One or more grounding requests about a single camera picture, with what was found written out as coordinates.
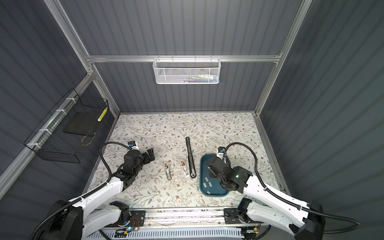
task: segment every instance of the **gray wall panel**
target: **gray wall panel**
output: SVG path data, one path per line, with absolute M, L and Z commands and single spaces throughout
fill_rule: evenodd
M 151 63 L 97 63 L 121 112 L 254 110 L 273 63 L 222 63 L 218 84 L 157 84 Z
M 349 239 L 384 223 L 383 8 L 315 1 L 261 114 L 291 193 L 360 220 Z
M 0 1 L 0 172 L 86 72 L 43 1 Z
M 299 3 L 62 1 L 91 55 L 278 54 Z

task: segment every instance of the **zip tie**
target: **zip tie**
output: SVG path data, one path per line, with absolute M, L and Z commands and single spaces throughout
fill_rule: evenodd
M 224 154 L 223 154 L 223 158 L 224 157 L 226 157 L 227 158 L 227 160 L 229 159 L 229 157 L 228 157 L 228 155 L 227 155 L 227 152 L 226 151 L 224 151 Z
M 39 143 L 27 143 L 27 145 L 32 145 L 32 146 L 36 146 L 38 148 L 41 148 Z
M 46 128 L 46 129 L 39 129 L 39 131 L 47 131 L 49 133 L 49 135 L 52 135 L 51 131 L 49 131 L 48 128 Z
M 75 99 L 74 99 L 74 98 L 66 98 L 66 99 L 71 99 L 71 100 L 73 100 L 73 102 L 74 102 L 74 103 L 76 103 L 76 101 L 75 101 Z
M 56 110 L 56 111 L 61 111 L 61 112 L 63 112 L 65 115 L 67 115 L 67 113 L 65 112 L 65 109 L 58 109 L 58 110 Z

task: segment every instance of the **table surface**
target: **table surface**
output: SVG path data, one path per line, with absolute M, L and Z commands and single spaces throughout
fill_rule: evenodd
M 185 137 L 190 137 L 197 177 L 186 177 L 180 160 L 188 167 Z M 229 192 L 224 197 L 204 196 L 199 189 L 200 159 L 205 154 L 216 154 L 219 146 L 242 142 L 250 146 L 258 158 L 257 169 L 266 184 L 278 189 L 263 143 L 251 113 L 195 113 L 195 114 L 122 114 L 112 132 L 110 141 L 126 144 L 135 140 L 140 151 L 154 148 L 155 161 L 143 166 L 136 180 L 125 191 L 110 198 L 124 202 L 130 208 L 158 207 L 216 207 L 237 206 L 244 197 Z M 104 158 L 112 172 L 123 163 L 126 149 L 110 144 Z M 232 167 L 242 166 L 254 172 L 252 154 L 242 146 L 232 146 L 227 154 Z M 167 180 L 164 163 L 172 180 Z M 92 178 L 89 189 L 97 187 L 108 177 L 102 162 Z

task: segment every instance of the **corrugated wall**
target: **corrugated wall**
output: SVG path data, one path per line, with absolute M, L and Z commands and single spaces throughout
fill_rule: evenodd
M 61 1 L 91 55 L 273 55 L 299 3 Z
M 275 55 L 300 0 L 61 1 L 91 55 Z M 223 63 L 220 83 L 157 85 L 148 63 L 97 63 L 121 112 L 254 110 L 273 63 Z
M 43 0 L 0 1 L 0 173 L 52 107 L 86 75 Z M 84 94 L 100 96 L 91 84 Z M 0 200 L 0 239 L 28 239 L 50 206 L 82 193 L 114 117 L 104 117 L 88 161 L 34 157 Z
M 0 173 L 85 76 L 43 1 L 0 1 Z
M 362 222 L 326 239 L 382 235 L 383 9 L 315 1 L 261 114 L 293 196 Z
M 121 112 L 255 110 L 274 63 L 222 63 L 218 84 L 157 84 L 152 63 L 97 63 Z

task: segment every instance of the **aluminum rail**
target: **aluminum rail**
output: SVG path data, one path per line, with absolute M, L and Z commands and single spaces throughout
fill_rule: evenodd
M 255 223 L 225 224 L 223 210 L 236 207 L 177 207 L 131 209 L 131 211 L 146 212 L 144 226 L 140 228 L 254 227 Z
M 299 32 L 299 29 L 301 27 L 301 24 L 303 23 L 304 17 L 308 12 L 308 9 L 310 8 L 312 3 L 312 0 L 302 0 L 299 10 L 297 11 L 297 14 L 295 16 L 295 19 L 293 20 L 293 23 L 291 25 L 291 28 L 288 32 L 287 38 L 285 39 L 285 42 L 283 44 L 283 47 L 281 49 L 281 57 L 280 61 L 275 65 L 275 67 L 272 69 L 272 72 L 265 84 L 265 87 L 263 89 L 263 92 L 260 96 L 260 99 L 257 103 L 255 112 L 256 115 L 260 115 L 266 100 L 269 96 L 269 93 L 272 90 L 273 85 L 275 84 L 275 81 L 277 77 L 279 76 L 280 70 L 285 62 L 285 59 L 287 58 L 287 55 L 292 47 L 293 41 L 296 38 L 297 33 Z
M 260 139 L 262 140 L 262 143 L 265 148 L 265 153 L 268 156 L 269 163 L 271 165 L 272 171 L 275 174 L 275 178 L 277 181 L 277 184 L 279 186 L 280 191 L 284 192 L 285 194 L 291 196 L 291 192 L 288 189 L 288 185 L 284 179 L 283 172 L 281 171 L 279 162 L 277 161 L 275 152 L 273 151 L 271 142 L 269 141 L 268 135 L 266 134 L 263 122 L 260 118 L 260 116 L 253 115 L 253 119 L 255 121 L 257 130 L 259 131 Z
M 125 62 L 125 63 L 151 63 L 154 59 L 161 61 L 218 61 L 221 62 L 274 62 L 280 61 L 280 55 L 215 55 L 215 56 L 195 56 L 195 55 L 89 55 L 86 59 L 92 63 Z
M 86 56 L 88 56 L 88 51 L 81 41 L 79 35 L 77 34 L 74 26 L 72 25 L 71 20 L 66 14 L 63 6 L 61 5 L 60 0 L 44 0 L 44 2 L 55 18 L 60 29 L 63 31 L 68 42 L 71 44 L 84 68 L 87 70 L 87 72 L 94 72 L 96 74 L 96 78 L 93 81 L 95 86 L 99 90 L 101 97 L 108 100 L 109 109 L 113 116 L 115 118 L 118 117 L 120 113 L 119 107 L 117 106 L 96 67 L 86 59 Z

